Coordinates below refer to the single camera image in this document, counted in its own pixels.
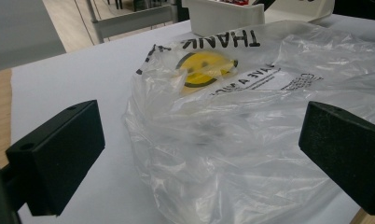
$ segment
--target floor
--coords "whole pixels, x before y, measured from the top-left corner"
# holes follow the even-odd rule
[[[110,5],[107,4],[106,0],[91,1],[94,6],[97,20],[133,13],[132,0],[122,0],[123,9],[116,8],[115,0],[110,0]],[[67,52],[99,44],[90,21],[90,14],[86,5],[86,0],[43,0],[43,2]],[[168,24],[171,24],[171,22],[160,24],[155,27],[148,27],[124,35],[112,36],[104,41],[112,41],[127,35],[141,33]]]

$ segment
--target black block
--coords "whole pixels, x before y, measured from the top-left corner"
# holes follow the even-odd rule
[[[375,215],[375,125],[309,102],[299,146],[366,212]]]
[[[33,216],[60,215],[104,149],[96,101],[71,106],[7,150]]]

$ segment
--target clear plastic bag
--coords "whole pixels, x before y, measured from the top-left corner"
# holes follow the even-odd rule
[[[125,120],[159,210],[173,223],[288,223],[326,206],[340,189],[298,146],[309,101],[375,124],[375,43],[281,21],[155,46]]]

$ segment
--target white plastic container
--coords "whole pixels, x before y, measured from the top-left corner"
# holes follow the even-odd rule
[[[188,7],[191,30],[196,35],[215,35],[227,30],[274,21],[315,21],[333,12],[335,0],[276,0],[264,12],[263,5],[237,6],[215,0],[182,0]]]
[[[196,35],[215,35],[249,25],[264,23],[264,7],[237,6],[212,0],[185,0],[191,30]]]

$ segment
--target wooden table edge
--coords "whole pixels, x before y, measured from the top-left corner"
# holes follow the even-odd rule
[[[0,167],[7,165],[5,151],[10,147],[11,77],[11,69],[0,71]],[[351,224],[375,224],[375,216],[370,216],[363,209],[360,209],[351,221]]]

